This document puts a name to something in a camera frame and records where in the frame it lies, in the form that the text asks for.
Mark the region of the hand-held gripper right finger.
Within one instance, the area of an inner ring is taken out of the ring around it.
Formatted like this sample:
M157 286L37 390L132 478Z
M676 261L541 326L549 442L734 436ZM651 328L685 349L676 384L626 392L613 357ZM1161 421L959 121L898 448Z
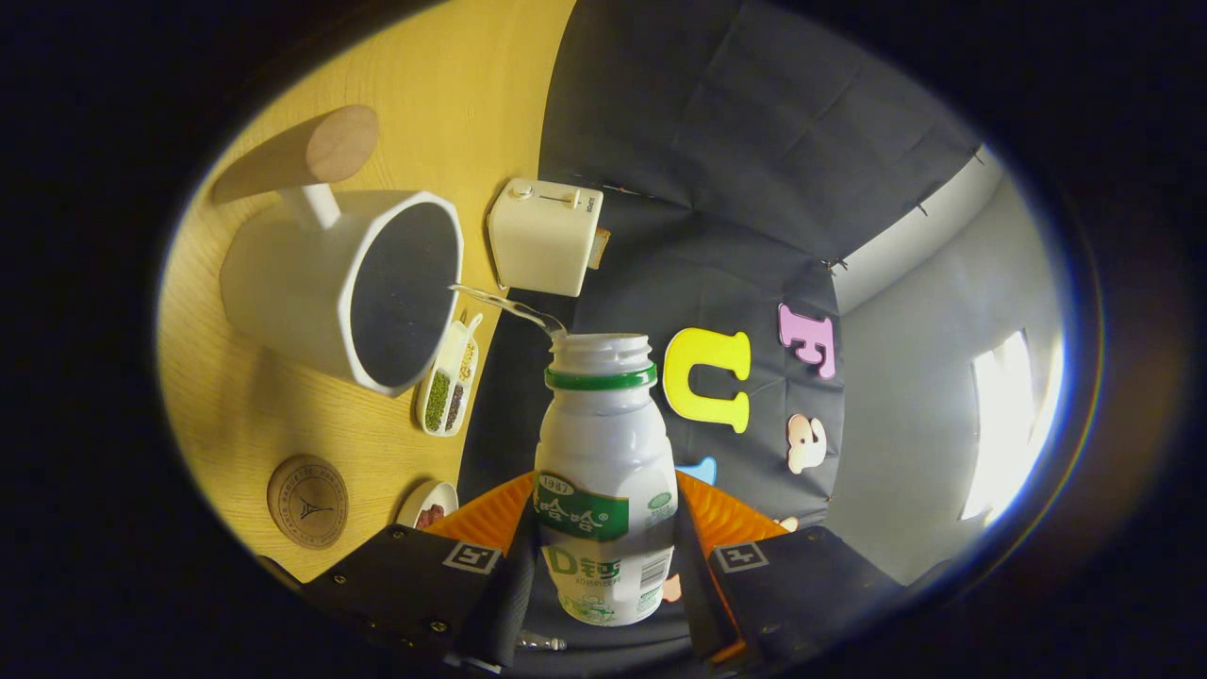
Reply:
M712 671L785 671L870 627L905 589L824 527L785 529L677 473L675 560L690 645Z

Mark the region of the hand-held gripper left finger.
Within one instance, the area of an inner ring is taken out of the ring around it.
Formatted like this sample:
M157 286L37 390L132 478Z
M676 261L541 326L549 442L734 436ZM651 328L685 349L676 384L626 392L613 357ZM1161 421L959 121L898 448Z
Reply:
M302 596L419 671L498 673L517 656L537 560L531 472L425 529L393 523Z

